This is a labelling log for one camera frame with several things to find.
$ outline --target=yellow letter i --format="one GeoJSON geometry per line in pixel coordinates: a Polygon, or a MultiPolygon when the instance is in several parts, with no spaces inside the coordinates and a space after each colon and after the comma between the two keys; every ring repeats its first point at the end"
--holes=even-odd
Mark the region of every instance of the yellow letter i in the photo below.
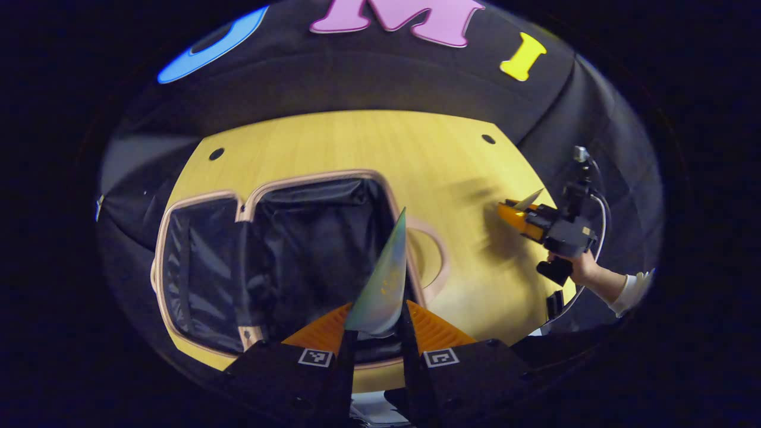
{"type": "Polygon", "coordinates": [[[514,77],[518,81],[528,80],[528,71],[537,61],[539,55],[547,53],[547,49],[541,43],[526,33],[521,33],[523,42],[518,51],[509,61],[502,61],[499,69],[514,77]]]}

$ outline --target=human arm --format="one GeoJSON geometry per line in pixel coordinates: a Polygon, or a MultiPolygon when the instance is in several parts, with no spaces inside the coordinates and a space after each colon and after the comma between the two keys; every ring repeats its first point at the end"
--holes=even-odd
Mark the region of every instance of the human arm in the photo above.
{"type": "MultiPolygon", "coordinates": [[[[550,253],[547,260],[556,256],[550,253]]],[[[585,286],[598,295],[608,307],[621,317],[632,306],[637,305],[650,288],[650,273],[621,275],[608,270],[594,261],[592,253],[587,251],[579,257],[565,258],[573,264],[571,280],[579,286],[585,286]]]]}

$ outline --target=white sleeve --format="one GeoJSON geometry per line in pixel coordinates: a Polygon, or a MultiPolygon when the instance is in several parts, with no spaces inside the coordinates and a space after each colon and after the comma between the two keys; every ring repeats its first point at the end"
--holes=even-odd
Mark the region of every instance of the white sleeve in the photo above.
{"type": "Polygon", "coordinates": [[[637,273],[637,276],[626,275],[626,284],[623,287],[621,295],[619,295],[619,298],[615,302],[608,305],[616,313],[617,318],[621,318],[626,311],[642,300],[642,297],[650,289],[653,272],[655,272],[655,269],[651,272],[637,273]]]}

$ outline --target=black fabric lining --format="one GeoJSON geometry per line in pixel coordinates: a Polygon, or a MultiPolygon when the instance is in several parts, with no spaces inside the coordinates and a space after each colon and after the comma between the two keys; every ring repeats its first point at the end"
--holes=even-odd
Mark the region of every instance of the black fabric lining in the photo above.
{"type": "Polygon", "coordinates": [[[180,247],[180,275],[178,279],[178,288],[180,290],[180,307],[187,317],[187,329],[191,335],[196,334],[196,328],[193,326],[190,312],[189,290],[190,285],[190,227],[183,228],[183,238],[185,245],[180,247]]]}
{"type": "MultiPolygon", "coordinates": [[[[265,193],[252,222],[235,222],[236,211],[236,200],[176,209],[164,246],[164,259],[178,260],[163,273],[170,318],[192,341],[228,353],[242,352],[240,326],[280,341],[353,302],[396,221],[383,187],[361,178],[265,193]]],[[[406,284],[415,301],[409,273],[406,284]]],[[[400,351],[397,335],[360,340],[356,361],[400,351]]]]}

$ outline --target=human hand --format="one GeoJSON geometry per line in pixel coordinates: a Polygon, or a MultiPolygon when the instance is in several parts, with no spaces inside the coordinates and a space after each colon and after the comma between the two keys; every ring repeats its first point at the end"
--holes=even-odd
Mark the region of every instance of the human hand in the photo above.
{"type": "Polygon", "coordinates": [[[555,260],[555,257],[568,260],[573,264],[571,280],[579,286],[588,286],[590,283],[597,281],[601,268],[594,261],[591,251],[587,250],[581,256],[574,258],[563,257],[550,252],[547,255],[547,261],[551,262],[555,260]]]}

